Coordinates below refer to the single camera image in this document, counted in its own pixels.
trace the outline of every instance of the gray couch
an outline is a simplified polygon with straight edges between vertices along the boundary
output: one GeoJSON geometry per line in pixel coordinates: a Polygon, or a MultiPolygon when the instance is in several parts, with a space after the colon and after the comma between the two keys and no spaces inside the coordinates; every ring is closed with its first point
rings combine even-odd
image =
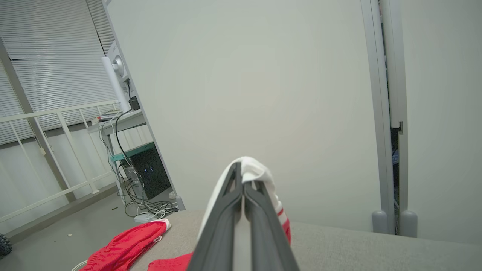
{"type": "MultiPolygon", "coordinates": [[[[146,271],[156,259],[193,251],[202,211],[168,216],[172,225],[162,240],[147,251],[131,271],[146,271]]],[[[478,270],[482,247],[343,230],[291,222],[292,250],[300,270],[478,270]]]]}

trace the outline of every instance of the floor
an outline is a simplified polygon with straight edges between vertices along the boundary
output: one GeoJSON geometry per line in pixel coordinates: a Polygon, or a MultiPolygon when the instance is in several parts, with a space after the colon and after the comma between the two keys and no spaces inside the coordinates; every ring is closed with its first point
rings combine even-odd
{"type": "MultiPolygon", "coordinates": [[[[167,200],[171,191],[167,189],[154,200],[167,200]]],[[[136,206],[128,212],[135,213],[136,206]]],[[[120,197],[112,194],[14,244],[13,252],[0,260],[0,270],[71,271],[116,235],[136,225],[124,213],[120,197]]]]}

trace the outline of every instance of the black wheel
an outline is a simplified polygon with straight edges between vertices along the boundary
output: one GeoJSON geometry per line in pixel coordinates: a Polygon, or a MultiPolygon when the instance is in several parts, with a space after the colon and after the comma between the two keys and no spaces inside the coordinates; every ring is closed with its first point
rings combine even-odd
{"type": "Polygon", "coordinates": [[[12,243],[5,235],[0,234],[0,259],[3,258],[3,256],[8,255],[10,252],[12,252],[12,243]]]}

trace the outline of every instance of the white railing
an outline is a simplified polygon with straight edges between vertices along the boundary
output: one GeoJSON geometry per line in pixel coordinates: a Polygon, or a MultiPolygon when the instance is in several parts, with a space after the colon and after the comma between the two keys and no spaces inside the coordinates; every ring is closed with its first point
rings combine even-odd
{"type": "MultiPolygon", "coordinates": [[[[41,117],[41,116],[45,116],[45,115],[50,115],[50,114],[56,114],[57,115],[57,118],[59,119],[60,121],[60,125],[62,127],[62,130],[64,131],[66,137],[67,137],[67,140],[68,140],[68,143],[70,145],[70,147],[72,148],[72,151],[74,152],[74,156],[75,156],[75,159],[77,160],[77,162],[79,163],[79,166],[82,170],[82,173],[83,173],[83,177],[85,178],[85,182],[82,182],[80,184],[77,184],[75,186],[71,186],[69,184],[69,181],[67,180],[67,178],[65,177],[64,175],[64,172],[62,171],[59,163],[58,163],[58,160],[57,158],[55,157],[54,155],[54,152],[52,151],[51,149],[51,145],[49,144],[48,142],[48,139],[47,139],[47,136],[45,135],[45,133],[42,132],[42,137],[43,139],[45,140],[45,142],[47,142],[47,148],[49,150],[49,152],[52,154],[53,156],[53,159],[54,159],[54,162],[55,162],[55,165],[57,166],[57,168],[59,169],[60,171],[60,174],[62,176],[62,179],[63,181],[65,182],[65,184],[67,185],[68,189],[66,190],[63,190],[57,194],[54,194],[52,196],[49,196],[43,200],[40,200],[36,203],[33,203],[33,204],[30,204],[22,209],[19,209],[17,211],[14,211],[8,215],[5,215],[5,216],[2,216],[0,217],[0,222],[3,222],[3,221],[6,221],[12,217],[15,217],[19,214],[22,214],[28,210],[31,210],[39,205],[42,205],[44,203],[47,203],[51,200],[54,200],[58,197],[61,197],[67,193],[70,193],[74,190],[77,190],[79,188],[82,188],[84,186],[87,186],[89,185],[90,188],[92,189],[92,194],[95,194],[97,192],[99,192],[99,190],[95,187],[95,184],[94,182],[99,180],[99,179],[102,179],[110,174],[114,174],[110,168],[106,168],[104,166],[104,169],[106,169],[106,172],[99,175],[99,176],[96,176],[94,178],[89,178],[87,176],[87,168],[85,165],[83,165],[83,163],[81,162],[81,160],[79,159],[79,151],[77,149],[77,146],[74,142],[74,139],[72,137],[72,134],[70,133],[69,129],[68,129],[68,126],[67,126],[67,123],[64,119],[64,116],[63,116],[63,112],[67,112],[67,111],[74,111],[74,110],[78,110],[80,112],[80,115],[82,116],[82,119],[83,119],[83,122],[84,122],[84,125],[85,125],[85,128],[88,127],[87,125],[87,121],[85,120],[85,117],[84,117],[84,114],[82,112],[82,109],[86,109],[86,108],[97,108],[97,110],[99,111],[99,115],[101,114],[101,110],[100,110],[100,106],[106,106],[106,105],[112,105],[114,109],[116,109],[116,103],[117,101],[105,101],[105,102],[97,102],[97,103],[90,103],[90,104],[84,104],[84,105],[78,105],[78,106],[70,106],[70,107],[64,107],[64,108],[58,108],[58,109],[52,109],[52,110],[46,110],[46,111],[40,111],[40,112],[33,112],[33,113],[28,113],[28,114],[18,114],[18,115],[13,115],[13,116],[8,116],[8,117],[1,117],[0,118],[0,123],[3,123],[3,122],[8,122],[10,124],[10,127],[12,128],[12,131],[13,131],[13,134],[15,135],[15,138],[17,139],[17,142],[18,144],[20,145],[21,149],[22,149],[22,152],[24,153],[25,157],[27,158],[27,161],[34,173],[34,175],[36,176],[37,178],[37,181],[39,181],[40,183],[42,183],[42,180],[37,172],[37,170],[35,169],[31,159],[29,158],[28,154],[27,154],[27,151],[24,147],[24,145],[22,144],[22,141],[20,140],[20,137],[17,133],[17,131],[15,130],[15,127],[13,125],[13,122],[14,121],[17,121],[17,120],[24,120],[24,119],[28,119],[28,118],[33,118],[35,120],[35,123],[37,124],[37,126],[41,129],[41,125],[40,125],[40,122],[38,120],[38,117],[41,117]]],[[[95,151],[97,152],[97,155],[99,156],[99,158],[101,159],[101,156],[99,154],[99,151],[97,149],[97,147],[95,146],[94,144],[94,141],[92,140],[92,137],[90,136],[90,139],[92,141],[92,144],[94,145],[95,147],[95,151]]]]}

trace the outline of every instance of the red garment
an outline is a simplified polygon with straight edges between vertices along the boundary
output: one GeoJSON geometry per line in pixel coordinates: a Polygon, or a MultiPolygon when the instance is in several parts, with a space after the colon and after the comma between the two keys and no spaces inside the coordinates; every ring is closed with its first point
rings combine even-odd
{"type": "Polygon", "coordinates": [[[159,219],[126,230],[92,254],[80,271],[127,271],[170,227],[167,219],[159,219]]]}
{"type": "MultiPolygon", "coordinates": [[[[283,209],[278,213],[278,217],[280,220],[284,220],[284,218],[286,218],[286,221],[282,224],[282,227],[284,233],[286,234],[286,238],[288,238],[288,242],[291,244],[290,220],[284,214],[283,209]]],[[[189,261],[191,261],[191,257],[192,252],[174,259],[155,260],[149,264],[147,271],[185,271],[189,265],[189,261]]]]}

